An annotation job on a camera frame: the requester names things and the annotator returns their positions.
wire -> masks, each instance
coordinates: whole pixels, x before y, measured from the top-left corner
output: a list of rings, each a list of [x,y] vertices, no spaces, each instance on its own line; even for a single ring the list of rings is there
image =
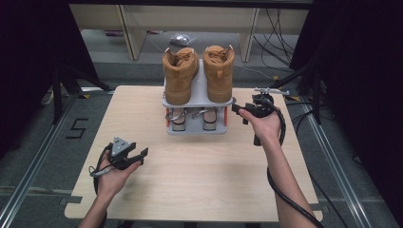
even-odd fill
[[[263,37],[264,37],[264,39],[266,39],[266,41],[269,42],[270,45],[272,45],[273,48],[276,48],[276,49],[279,49],[279,50],[284,51],[284,49],[282,49],[281,47],[277,47],[277,46],[275,46],[274,44],[272,44],[272,43],[270,42],[271,34],[270,34],[269,38],[266,37],[266,34],[263,34]],[[289,51],[289,50],[287,50],[287,49],[286,49],[285,51],[287,51],[289,54],[294,54],[293,52],[291,52],[291,51]]]
[[[270,174],[269,167],[267,167],[267,180],[269,180],[270,186],[273,188],[275,193],[282,198],[288,205],[296,209],[298,212],[300,212],[304,217],[306,217],[308,220],[310,220],[316,227],[324,227],[320,221],[317,220],[311,213],[307,212],[305,209],[303,209],[301,206],[296,204],[294,201],[289,199],[287,196],[284,195],[284,193],[281,192],[281,190],[278,189],[276,184],[273,181],[273,178]]]
[[[253,38],[254,38],[255,41],[258,43],[258,45],[261,47],[261,53],[263,53],[263,51],[266,51],[267,53],[271,54],[273,57],[275,57],[276,59],[278,59],[280,62],[284,63],[285,65],[287,65],[287,66],[290,65],[287,61],[281,59],[280,57],[278,57],[278,55],[276,55],[275,53],[273,53],[272,51],[270,51],[269,49],[266,48],[266,45],[267,45],[267,43],[268,43],[267,40],[266,40],[266,43],[265,43],[264,45],[262,45],[262,44],[258,41],[258,38],[256,38],[256,36],[253,36]]]
[[[251,69],[251,68],[247,68],[247,67],[244,67],[244,66],[238,66],[238,65],[234,65],[234,66],[235,66],[235,67],[242,68],[242,69],[246,69],[246,70],[249,70],[249,71],[252,71],[252,72],[259,73],[259,74],[263,75],[264,77],[266,77],[266,78],[271,79],[271,80],[273,80],[273,81],[274,81],[274,79],[273,79],[273,78],[271,78],[270,76],[268,76],[268,75],[264,74],[264,73],[263,73],[263,72],[261,72],[261,71],[254,70],[254,69]]]
[[[286,125],[285,125],[285,120],[284,120],[284,116],[282,115],[281,111],[278,110],[273,103],[271,103],[268,99],[265,100],[267,104],[269,104],[269,106],[275,110],[275,112],[278,114],[279,117],[279,122],[280,122],[280,126],[281,126],[281,132],[279,133],[279,142],[280,144],[282,144],[284,142],[284,137],[285,137],[285,130],[286,130]]]
[[[289,103],[289,104],[286,104],[287,106],[289,106],[289,105],[311,105],[312,103],[309,103],[309,102],[306,102],[306,103],[303,103],[303,102],[298,102],[298,103]]]
[[[292,70],[286,70],[286,69],[281,69],[281,68],[276,68],[276,67],[266,65],[266,63],[264,63],[264,61],[263,61],[263,55],[262,54],[261,54],[260,58],[261,58],[261,61],[263,62],[263,64],[268,68],[272,68],[272,69],[275,69],[275,70],[284,71],[284,72],[288,72],[288,73],[293,73],[294,72]]]
[[[311,112],[313,112],[313,110],[310,110],[310,111],[308,111],[308,112],[305,112],[305,113],[303,113],[303,114],[300,114],[299,116],[296,116],[296,117],[292,120],[292,122],[295,122],[296,120],[302,118],[303,116],[307,115],[307,113],[308,113],[308,114],[311,114]]]
[[[303,119],[305,119],[305,117],[307,117],[308,115],[310,115],[310,114],[312,114],[312,113],[314,113],[314,110],[310,110],[310,111],[308,111],[308,112],[302,114],[302,117],[299,119],[299,122],[298,122],[298,124],[297,124],[296,135],[298,135],[298,130],[299,130],[299,127],[300,127],[300,125],[301,125]]]
[[[273,33],[276,34],[276,36],[278,37],[279,42],[281,43],[282,50],[284,51],[285,56],[287,57],[288,61],[291,62],[291,58],[290,58],[290,56],[288,55],[288,51],[286,50],[285,45],[288,46],[289,48],[291,48],[292,50],[294,50],[294,49],[293,49],[292,47],[290,47],[290,46],[285,42],[285,40],[284,40],[283,37],[282,37],[281,23],[280,23],[280,21],[279,21],[280,9],[278,9],[278,18],[277,18],[277,21],[276,21],[275,24],[273,23],[273,20],[272,20],[272,18],[270,17],[270,14],[269,14],[269,10],[268,10],[268,9],[266,9],[266,13],[267,13],[267,16],[268,16],[268,18],[269,18],[270,24],[272,25],[272,28],[273,28],[273,31],[272,31],[272,33],[271,33],[269,39],[271,38],[271,36],[273,35]]]
[[[100,166],[101,166],[101,162],[102,159],[104,157],[104,154],[106,153],[107,150],[110,150],[112,148],[112,143],[110,143],[109,145],[107,145],[104,149],[104,151],[101,153],[101,156],[97,162],[97,166],[94,170],[94,172],[99,172],[100,171]],[[95,189],[95,193],[98,195],[98,178],[94,178],[94,189]]]
[[[308,169],[308,173],[309,173],[309,177],[311,177],[312,181],[314,182],[314,184],[317,186],[317,188],[319,189],[319,191],[323,194],[323,196],[326,198],[326,200],[328,200],[329,204],[332,206],[332,208],[335,210],[338,218],[341,220],[341,222],[344,224],[344,227],[349,227],[346,223],[346,221],[343,219],[343,217],[340,215],[340,213],[338,212],[338,210],[336,209],[335,205],[332,203],[332,201],[330,200],[330,198],[326,195],[326,193],[323,191],[323,189],[320,187],[320,185],[317,183],[317,180],[315,180],[315,178],[312,176],[311,171],[309,171]]]
[[[147,41],[151,42],[151,44],[154,45],[154,47],[155,47],[156,49],[158,49],[158,50],[160,50],[162,53],[164,53],[164,50],[161,49],[160,47],[158,47],[158,46],[154,43],[154,41],[152,41],[152,39],[148,37],[148,34],[145,36],[145,38],[147,39]]]

wooden tabletop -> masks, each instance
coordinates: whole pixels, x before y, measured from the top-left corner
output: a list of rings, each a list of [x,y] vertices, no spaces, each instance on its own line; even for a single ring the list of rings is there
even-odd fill
[[[252,103],[252,88],[234,88],[237,104]],[[274,94],[287,124],[283,151],[300,188],[318,204],[304,158],[281,95]],[[148,147],[144,165],[127,180],[110,204],[109,219],[171,221],[278,221],[274,192],[266,176],[261,146],[254,146],[252,125],[228,111],[223,135],[173,136],[167,133],[163,87],[117,87],[72,192],[82,198],[65,214],[81,219],[95,199],[88,168],[115,136],[137,143],[129,157]],[[319,220],[321,211],[315,211]]]

shelf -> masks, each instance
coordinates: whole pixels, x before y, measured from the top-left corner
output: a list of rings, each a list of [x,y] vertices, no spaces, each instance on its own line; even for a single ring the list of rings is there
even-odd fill
[[[170,135],[221,135],[225,134],[226,127],[226,115],[227,106],[233,103],[233,99],[226,103],[213,103],[207,97],[207,79],[204,75],[204,68],[202,66],[202,60],[200,60],[199,72],[196,77],[192,80],[191,85],[191,96],[187,104],[184,105],[172,105],[169,104],[165,97],[163,96],[163,106],[165,106],[168,111],[172,108],[183,107],[186,109],[185,115],[185,130],[184,131],[174,131],[172,130],[172,123],[169,122],[167,127],[167,132]],[[192,118],[192,114],[198,113],[200,110],[206,107],[216,107],[217,108],[217,121],[216,130],[209,131],[202,128],[203,118],[202,115],[196,119]]]

boot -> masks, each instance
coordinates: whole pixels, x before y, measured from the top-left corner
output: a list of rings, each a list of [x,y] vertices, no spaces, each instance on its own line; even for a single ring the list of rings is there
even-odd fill
[[[235,52],[232,46],[208,47],[202,56],[207,78],[207,96],[211,102],[226,103],[232,98],[232,72]]]
[[[199,72],[199,57],[193,48],[185,47],[177,53],[169,48],[163,54],[165,98],[171,105],[185,105],[190,100],[191,83]]]

human hand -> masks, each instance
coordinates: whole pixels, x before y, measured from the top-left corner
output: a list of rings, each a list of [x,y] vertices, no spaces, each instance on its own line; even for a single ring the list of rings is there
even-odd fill
[[[276,112],[272,112],[267,117],[257,118],[249,111],[240,109],[240,115],[246,121],[251,123],[255,131],[255,135],[260,139],[261,142],[278,142],[280,122]]]
[[[110,151],[107,150],[101,161],[100,170],[110,165],[107,156]],[[103,174],[98,180],[98,196],[113,198],[118,194],[125,186],[127,178],[132,174],[139,166],[140,161],[136,161],[127,167],[125,170],[111,169],[109,172]]]

